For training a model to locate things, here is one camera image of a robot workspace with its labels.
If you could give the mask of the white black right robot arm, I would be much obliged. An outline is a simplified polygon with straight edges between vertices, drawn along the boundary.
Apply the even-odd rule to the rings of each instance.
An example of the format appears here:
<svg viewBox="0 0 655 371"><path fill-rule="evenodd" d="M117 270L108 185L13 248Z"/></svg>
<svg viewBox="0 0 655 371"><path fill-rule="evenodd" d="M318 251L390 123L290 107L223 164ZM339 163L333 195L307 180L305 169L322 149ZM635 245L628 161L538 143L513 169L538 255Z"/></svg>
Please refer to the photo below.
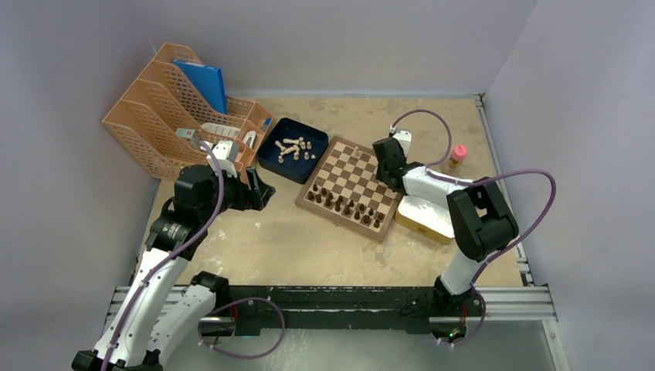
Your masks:
<svg viewBox="0 0 655 371"><path fill-rule="evenodd" d="M373 150L377 180L449 212L459 251L436 279L433 303L439 312L451 315L463 306L463 295L471 290L487 257L518 236L518 224L495 181L458 179L431 172L420 162L409 163L401 141L394 137L375 141Z"/></svg>

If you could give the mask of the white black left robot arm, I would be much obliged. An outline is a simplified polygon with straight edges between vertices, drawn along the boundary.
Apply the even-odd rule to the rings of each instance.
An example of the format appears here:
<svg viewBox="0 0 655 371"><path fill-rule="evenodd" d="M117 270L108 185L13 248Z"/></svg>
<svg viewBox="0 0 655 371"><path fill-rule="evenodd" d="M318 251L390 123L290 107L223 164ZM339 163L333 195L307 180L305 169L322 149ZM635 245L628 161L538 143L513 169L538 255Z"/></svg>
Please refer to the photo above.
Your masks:
<svg viewBox="0 0 655 371"><path fill-rule="evenodd" d="M215 218L228 209L264 209L275 193L254 167L247 182L208 165L183 168L174 195L151 224L134 281L114 320L91 350L79 351L74 370L163 370L193 325L230 306L229 281L202 271L166 314L161 311L176 281L207 237Z"/></svg>

